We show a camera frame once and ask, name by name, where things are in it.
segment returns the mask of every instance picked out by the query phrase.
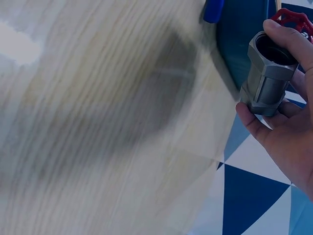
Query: hexagonal nut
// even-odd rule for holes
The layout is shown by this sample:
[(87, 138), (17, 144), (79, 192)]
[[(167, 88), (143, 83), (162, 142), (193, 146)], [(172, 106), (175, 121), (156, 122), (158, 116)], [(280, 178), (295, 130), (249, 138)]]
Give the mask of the hexagonal nut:
[(265, 77), (290, 81), (298, 68), (297, 60), (286, 49), (276, 45), (264, 31), (250, 41), (248, 56)]
[(262, 102), (254, 101), (254, 97), (252, 97), (250, 92), (248, 91), (247, 81), (243, 83), (240, 89), (241, 102), (245, 103), (253, 114), (263, 115), (267, 117), (271, 117), (276, 113), (276, 110), (283, 100), (284, 96), (285, 95), (282, 96), (282, 99), (279, 102), (272, 105), (267, 105)]
[(240, 90), (242, 101), (254, 114), (272, 116), (285, 96), (298, 62), (265, 32), (259, 32), (250, 41), (248, 56), (251, 68)]

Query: wooden surface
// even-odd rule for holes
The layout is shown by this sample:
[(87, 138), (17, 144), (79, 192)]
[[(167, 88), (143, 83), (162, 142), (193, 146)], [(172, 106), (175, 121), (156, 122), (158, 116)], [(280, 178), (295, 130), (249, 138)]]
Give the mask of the wooden surface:
[(235, 116), (203, 0), (0, 1), (0, 234), (186, 234)]

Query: fingernail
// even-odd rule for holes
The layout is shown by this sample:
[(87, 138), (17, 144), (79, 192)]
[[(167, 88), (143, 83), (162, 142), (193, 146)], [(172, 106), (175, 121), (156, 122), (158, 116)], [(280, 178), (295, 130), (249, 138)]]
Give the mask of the fingernail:
[(263, 27), (264, 27), (264, 29), (266, 29), (266, 28), (274, 29), (274, 28), (280, 27), (280, 24), (273, 21), (273, 20), (265, 20), (263, 23)]

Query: metal threaded opening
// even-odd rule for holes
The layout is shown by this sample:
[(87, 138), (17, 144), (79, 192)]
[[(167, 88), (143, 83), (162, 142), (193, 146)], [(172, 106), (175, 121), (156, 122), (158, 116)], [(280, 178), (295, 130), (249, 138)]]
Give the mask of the metal threaded opening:
[(294, 65), (297, 60), (284, 48), (278, 46), (268, 35), (262, 34), (255, 40), (259, 52), (268, 60), (284, 66)]

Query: blue cap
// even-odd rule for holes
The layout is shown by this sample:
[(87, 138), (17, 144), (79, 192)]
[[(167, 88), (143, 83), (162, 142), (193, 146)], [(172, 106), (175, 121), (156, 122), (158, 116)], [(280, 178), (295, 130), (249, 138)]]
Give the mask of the blue cap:
[(209, 23), (217, 23), (220, 20), (224, 0), (206, 0), (203, 19)]

